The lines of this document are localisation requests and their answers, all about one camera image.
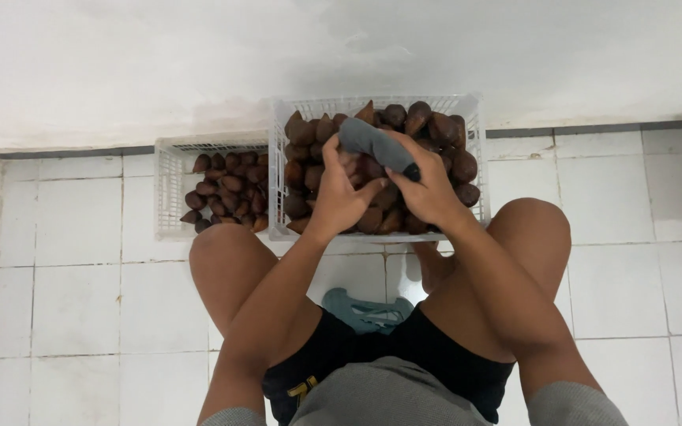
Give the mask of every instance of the small white basket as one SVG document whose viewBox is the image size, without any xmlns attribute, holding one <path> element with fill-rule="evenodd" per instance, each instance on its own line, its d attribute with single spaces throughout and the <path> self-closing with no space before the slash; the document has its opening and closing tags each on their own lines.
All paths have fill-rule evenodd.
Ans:
<svg viewBox="0 0 682 426">
<path fill-rule="evenodd" d="M 478 177 L 472 183 L 480 189 L 480 200 L 471 208 L 475 218 L 483 226 L 488 226 L 491 220 L 488 163 L 486 159 L 486 131 L 483 126 L 482 96 L 479 94 L 446 95 L 446 96 L 354 96 L 333 99 L 274 99 L 273 122 L 270 125 L 270 240 L 294 241 L 298 234 L 286 228 L 290 219 L 279 215 L 283 198 L 288 195 L 288 187 L 283 184 L 283 167 L 286 159 L 283 150 L 288 144 L 288 138 L 283 127 L 294 111 L 302 113 L 302 117 L 309 121 L 321 118 L 323 113 L 333 117 L 341 112 L 354 115 L 372 99 L 375 108 L 385 108 L 388 104 L 401 104 L 409 108 L 417 101 L 427 102 L 433 111 L 443 114 L 459 114 L 465 119 L 467 146 L 465 149 L 478 160 Z M 390 235 L 366 235 L 362 233 L 343 234 L 336 236 L 336 240 L 354 243 L 411 243 L 416 241 L 436 241 L 446 239 L 443 234 L 409 235 L 404 232 Z"/>
<path fill-rule="evenodd" d="M 194 226 L 180 218 L 190 208 L 184 196 L 204 179 L 192 173 L 194 160 L 202 153 L 256 151 L 268 152 L 268 131 L 216 133 L 211 135 L 159 138 L 155 143 L 155 236 L 164 241 L 184 241 L 196 237 Z M 202 210 L 208 219 L 209 207 Z"/>
</svg>

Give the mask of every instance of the hand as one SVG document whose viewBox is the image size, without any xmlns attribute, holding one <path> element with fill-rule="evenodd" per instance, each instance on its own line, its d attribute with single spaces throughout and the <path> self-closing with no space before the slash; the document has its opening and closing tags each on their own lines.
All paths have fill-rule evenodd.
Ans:
<svg viewBox="0 0 682 426">
<path fill-rule="evenodd" d="M 339 157 L 338 145 L 339 137 L 336 134 L 323 146 L 325 172 L 320 180 L 312 218 L 303 234 L 313 234 L 327 243 L 338 233 L 354 226 L 367 210 L 373 197 L 389 183 L 388 179 L 380 177 L 355 191 L 348 179 L 349 167 L 345 170 L 341 161 L 343 159 Z"/>
<path fill-rule="evenodd" d="M 452 189 L 441 157 L 422 149 L 411 137 L 402 133 L 386 131 L 412 154 L 420 167 L 420 182 L 412 182 L 404 175 L 386 168 L 389 178 L 402 190 L 407 208 L 423 222 L 443 229 L 452 218 L 468 215 L 470 212 L 457 198 Z"/>
</svg>

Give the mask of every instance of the white tile floor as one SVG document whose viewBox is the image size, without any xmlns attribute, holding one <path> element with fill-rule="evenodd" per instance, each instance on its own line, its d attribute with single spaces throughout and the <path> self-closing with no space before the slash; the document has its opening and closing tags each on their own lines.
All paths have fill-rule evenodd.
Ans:
<svg viewBox="0 0 682 426">
<path fill-rule="evenodd" d="M 682 425 L 682 131 L 490 140 L 489 158 L 494 212 L 534 196 L 571 222 L 555 304 L 605 391 L 633 426 Z M 5 167 L 0 425 L 195 421 L 222 336 L 189 244 L 152 237 L 153 174 L 151 155 Z M 309 296 L 416 303 L 407 251 L 333 245 Z M 499 415 L 528 424 L 517 370 Z"/>
</svg>

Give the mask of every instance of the gray shirt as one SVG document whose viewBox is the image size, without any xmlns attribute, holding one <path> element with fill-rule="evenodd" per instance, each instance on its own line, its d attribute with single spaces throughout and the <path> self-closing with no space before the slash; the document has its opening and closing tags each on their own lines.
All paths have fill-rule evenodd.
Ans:
<svg viewBox="0 0 682 426">
<path fill-rule="evenodd" d="M 528 404 L 533 426 L 628 426 L 603 393 L 571 382 L 541 388 Z M 347 364 L 320 382 L 302 402 L 292 426 L 487 426 L 473 405 L 416 364 L 393 356 Z M 246 408 L 213 414 L 203 426 L 264 426 Z"/>
</svg>

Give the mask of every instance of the gray cloth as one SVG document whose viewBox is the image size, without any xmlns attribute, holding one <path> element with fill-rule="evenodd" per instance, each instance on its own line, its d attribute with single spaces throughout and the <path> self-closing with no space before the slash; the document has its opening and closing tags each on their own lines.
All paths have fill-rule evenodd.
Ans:
<svg viewBox="0 0 682 426">
<path fill-rule="evenodd" d="M 540 389 L 528 404 L 528 417 L 533 426 L 628 426 L 603 393 L 570 382 L 556 382 Z M 428 372 L 392 356 L 339 368 L 307 394 L 291 421 L 292 426 L 387 424 L 490 423 L 470 402 L 449 392 Z M 203 426 L 264 425 L 260 415 L 245 408 L 219 411 L 203 423 Z"/>
<path fill-rule="evenodd" d="M 343 121 L 339 142 L 346 151 L 370 154 L 382 165 L 399 173 L 414 163 L 412 154 L 401 143 L 359 118 Z"/>
</svg>

